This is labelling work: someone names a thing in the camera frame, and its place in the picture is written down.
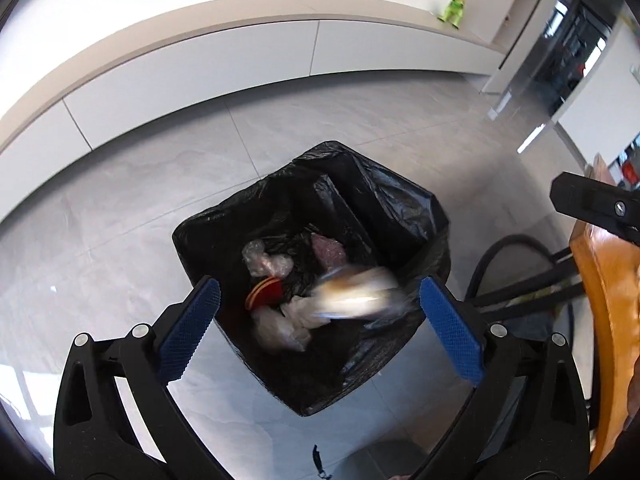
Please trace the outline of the white pink plastic wad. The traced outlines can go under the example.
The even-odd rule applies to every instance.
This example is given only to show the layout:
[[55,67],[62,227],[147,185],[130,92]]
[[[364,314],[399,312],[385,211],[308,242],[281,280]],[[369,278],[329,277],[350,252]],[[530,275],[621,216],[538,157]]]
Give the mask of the white pink plastic wad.
[[318,315],[316,300],[294,296],[279,310],[262,307],[253,314],[254,337],[262,348],[270,351],[304,352],[311,342],[312,331],[329,324]]

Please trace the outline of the pink bubble wrap bag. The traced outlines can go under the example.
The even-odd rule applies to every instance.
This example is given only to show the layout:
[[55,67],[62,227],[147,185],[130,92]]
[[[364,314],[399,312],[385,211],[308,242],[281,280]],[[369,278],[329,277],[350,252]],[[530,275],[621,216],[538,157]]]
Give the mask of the pink bubble wrap bag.
[[312,233],[311,246],[314,250],[314,255],[326,272],[340,268],[341,266],[346,266],[346,252],[342,244],[337,240]]

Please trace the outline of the black lined trash bin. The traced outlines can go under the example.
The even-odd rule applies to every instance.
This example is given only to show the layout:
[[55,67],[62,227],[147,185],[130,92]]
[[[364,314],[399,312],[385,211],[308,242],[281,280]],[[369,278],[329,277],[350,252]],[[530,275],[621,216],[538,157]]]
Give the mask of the black lined trash bin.
[[[306,296],[323,269],[311,239],[339,242],[355,266],[382,266],[408,304],[394,318],[336,320],[317,328],[304,351],[262,348],[245,301],[257,284],[242,257],[261,240],[268,254],[293,261],[286,298]],[[424,276],[450,271],[449,220],[436,196],[336,141],[320,143],[220,204],[181,222],[172,234],[191,282],[220,286],[216,321],[232,348],[283,404],[316,414],[384,367],[423,323],[418,288]]]

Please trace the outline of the wooden table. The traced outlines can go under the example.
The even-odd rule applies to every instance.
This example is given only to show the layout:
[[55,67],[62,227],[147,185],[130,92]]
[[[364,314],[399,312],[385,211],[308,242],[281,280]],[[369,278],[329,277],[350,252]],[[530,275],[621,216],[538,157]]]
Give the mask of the wooden table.
[[578,220],[570,236],[593,317],[600,377],[599,422],[590,471],[612,453],[628,417],[628,388],[639,356],[639,248]]

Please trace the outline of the white open shelf unit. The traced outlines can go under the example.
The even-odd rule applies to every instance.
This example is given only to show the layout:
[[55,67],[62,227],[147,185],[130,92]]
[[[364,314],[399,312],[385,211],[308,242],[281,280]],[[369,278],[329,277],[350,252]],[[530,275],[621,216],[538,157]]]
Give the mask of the white open shelf unit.
[[486,76],[469,81],[480,92],[500,94],[524,63],[558,0],[466,0],[463,27],[503,55]]

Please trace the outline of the clear crumpled plastic bag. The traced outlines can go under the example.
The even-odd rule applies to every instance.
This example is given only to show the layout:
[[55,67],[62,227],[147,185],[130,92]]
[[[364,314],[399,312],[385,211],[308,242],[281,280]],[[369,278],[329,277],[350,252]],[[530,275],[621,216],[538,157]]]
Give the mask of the clear crumpled plastic bag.
[[261,240],[251,240],[242,249],[242,258],[253,278],[286,278],[293,270],[287,255],[268,255]]

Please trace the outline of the green dinosaur toy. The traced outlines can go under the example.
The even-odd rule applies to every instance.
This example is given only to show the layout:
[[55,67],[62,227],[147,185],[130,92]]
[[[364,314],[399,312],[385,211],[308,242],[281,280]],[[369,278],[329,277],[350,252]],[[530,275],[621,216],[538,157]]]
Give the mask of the green dinosaur toy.
[[454,26],[454,28],[459,28],[464,14],[465,1],[466,0],[450,0],[445,10],[439,15],[439,21],[449,23]]

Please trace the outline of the black chair frame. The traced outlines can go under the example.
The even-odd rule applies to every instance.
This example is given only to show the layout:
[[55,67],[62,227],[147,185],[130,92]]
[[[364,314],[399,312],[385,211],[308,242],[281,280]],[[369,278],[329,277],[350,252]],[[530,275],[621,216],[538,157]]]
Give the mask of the black chair frame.
[[[536,275],[481,292],[486,272],[503,249],[524,247],[544,260],[547,267]],[[480,258],[466,289],[465,301],[480,310],[487,322],[514,320],[523,316],[550,312],[567,306],[574,318],[573,301],[584,298],[586,289],[569,247],[552,252],[540,240],[526,234],[512,234],[492,244]]]

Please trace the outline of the white low wall cabinet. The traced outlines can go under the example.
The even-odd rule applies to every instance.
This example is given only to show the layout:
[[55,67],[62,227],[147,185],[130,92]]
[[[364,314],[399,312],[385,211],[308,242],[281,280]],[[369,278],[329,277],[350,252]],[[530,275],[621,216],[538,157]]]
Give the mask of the white low wall cabinet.
[[385,0],[214,0],[160,14],[81,51],[6,112],[1,210],[103,144],[218,96],[371,70],[489,76],[502,60],[472,32]]

